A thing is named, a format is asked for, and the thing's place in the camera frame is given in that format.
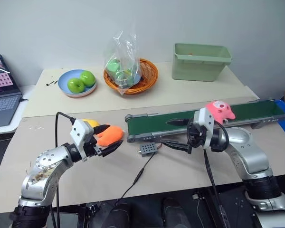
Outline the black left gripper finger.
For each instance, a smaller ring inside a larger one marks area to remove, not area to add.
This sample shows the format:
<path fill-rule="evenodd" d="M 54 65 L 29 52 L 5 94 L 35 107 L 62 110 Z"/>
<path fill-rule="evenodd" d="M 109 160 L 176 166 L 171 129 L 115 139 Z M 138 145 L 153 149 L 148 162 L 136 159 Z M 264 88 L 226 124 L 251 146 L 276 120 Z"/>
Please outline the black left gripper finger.
<path fill-rule="evenodd" d="M 105 131 L 109 127 L 110 127 L 109 124 L 102 124 L 102 125 L 96 126 L 93 128 L 93 130 L 94 130 L 93 134 L 98 135 L 98 134 L 102 133 L 103 131 Z"/>
<path fill-rule="evenodd" d="M 105 149 L 102 149 L 102 152 L 101 152 L 101 156 L 102 157 L 105 157 L 111 153 L 113 153 L 114 151 L 116 151 L 119 146 L 123 143 L 123 140 L 119 140 L 119 141 L 116 141 L 112 144 L 110 144 L 108 147 L 106 147 Z"/>

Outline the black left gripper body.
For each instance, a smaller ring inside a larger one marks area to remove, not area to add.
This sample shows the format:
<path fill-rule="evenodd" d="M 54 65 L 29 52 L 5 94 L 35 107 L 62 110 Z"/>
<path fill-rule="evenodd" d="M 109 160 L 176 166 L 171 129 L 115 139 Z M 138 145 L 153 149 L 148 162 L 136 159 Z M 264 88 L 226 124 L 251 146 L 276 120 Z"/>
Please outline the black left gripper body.
<path fill-rule="evenodd" d="M 103 151 L 97 146 L 97 140 L 93 135 L 88 135 L 84 137 L 83 148 L 87 157 L 103 155 Z"/>

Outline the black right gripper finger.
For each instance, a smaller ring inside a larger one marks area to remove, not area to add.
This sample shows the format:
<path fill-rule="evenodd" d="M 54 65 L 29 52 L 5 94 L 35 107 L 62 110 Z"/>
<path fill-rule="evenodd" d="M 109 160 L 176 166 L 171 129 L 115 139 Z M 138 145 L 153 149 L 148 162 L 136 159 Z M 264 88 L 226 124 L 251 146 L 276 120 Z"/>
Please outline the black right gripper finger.
<path fill-rule="evenodd" d="M 188 154 L 191 154 L 191 151 L 192 151 L 192 147 L 190 145 L 184 144 L 178 141 L 162 140 L 161 143 L 174 150 L 184 151 Z"/>
<path fill-rule="evenodd" d="M 192 119 L 170 119 L 169 121 L 166 122 L 168 125 L 173 125 L 173 126 L 187 126 Z"/>

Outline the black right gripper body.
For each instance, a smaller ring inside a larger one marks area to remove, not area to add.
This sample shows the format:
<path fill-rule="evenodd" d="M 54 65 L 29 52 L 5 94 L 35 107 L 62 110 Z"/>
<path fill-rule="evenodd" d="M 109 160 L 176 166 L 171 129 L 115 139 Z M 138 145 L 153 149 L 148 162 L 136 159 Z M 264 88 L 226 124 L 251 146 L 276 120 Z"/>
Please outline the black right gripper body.
<path fill-rule="evenodd" d="M 206 127 L 196 127 L 193 124 L 193 118 L 190 118 L 187 124 L 187 143 L 190 148 L 203 146 L 206 140 Z"/>

